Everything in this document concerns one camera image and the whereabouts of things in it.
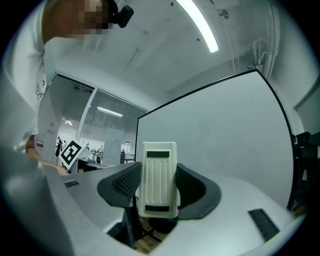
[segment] wooden floor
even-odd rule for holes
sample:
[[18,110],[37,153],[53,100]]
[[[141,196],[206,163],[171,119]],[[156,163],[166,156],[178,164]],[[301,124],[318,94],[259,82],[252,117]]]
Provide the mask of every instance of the wooden floor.
[[[152,230],[152,227],[149,225],[148,218],[140,218],[140,220],[141,220],[143,229],[145,229],[148,232]],[[167,236],[167,234],[160,233],[156,230],[153,230],[152,232],[150,232],[150,234],[152,234],[154,237],[156,237],[157,239],[159,239],[161,241],[163,241]],[[152,238],[151,236],[146,235],[142,239],[136,241],[135,246],[136,246],[136,250],[138,252],[148,254],[152,250],[154,250],[160,243],[161,243],[160,241],[157,241],[154,238]]]

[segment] glass window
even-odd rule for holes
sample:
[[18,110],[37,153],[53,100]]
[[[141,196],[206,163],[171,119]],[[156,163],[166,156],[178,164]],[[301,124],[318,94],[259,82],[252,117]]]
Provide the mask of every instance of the glass window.
[[102,158],[102,165],[133,162],[138,118],[146,112],[98,90],[85,116],[79,141]]

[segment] ceiling panel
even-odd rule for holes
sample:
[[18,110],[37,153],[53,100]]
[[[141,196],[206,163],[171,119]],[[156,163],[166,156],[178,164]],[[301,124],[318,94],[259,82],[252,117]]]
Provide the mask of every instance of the ceiling panel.
[[[115,26],[100,37],[88,36],[94,41],[93,46],[99,41],[99,47],[84,45],[72,51],[77,55],[89,52],[97,66],[112,67],[117,76],[129,80],[150,81],[150,85],[166,92],[208,69],[247,54],[259,37],[268,39],[263,0],[194,0],[217,40],[219,50],[213,53],[176,1],[120,2],[121,6],[126,4],[134,9],[127,27]],[[227,20],[219,17],[222,9],[228,13]]]

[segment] white board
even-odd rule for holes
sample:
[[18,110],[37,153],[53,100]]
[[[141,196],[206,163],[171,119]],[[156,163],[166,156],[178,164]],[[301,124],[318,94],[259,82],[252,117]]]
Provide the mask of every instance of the white board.
[[178,163],[247,181],[287,207],[294,168],[290,131],[258,72],[223,80],[139,118],[136,161],[142,160],[142,142],[171,141]]

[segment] hand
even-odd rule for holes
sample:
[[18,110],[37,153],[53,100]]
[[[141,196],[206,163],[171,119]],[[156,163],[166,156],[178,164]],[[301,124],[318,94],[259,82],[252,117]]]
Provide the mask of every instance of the hand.
[[60,176],[64,176],[68,174],[68,171],[66,168],[64,168],[63,166],[56,166],[55,167],[58,171],[58,173],[60,174]]

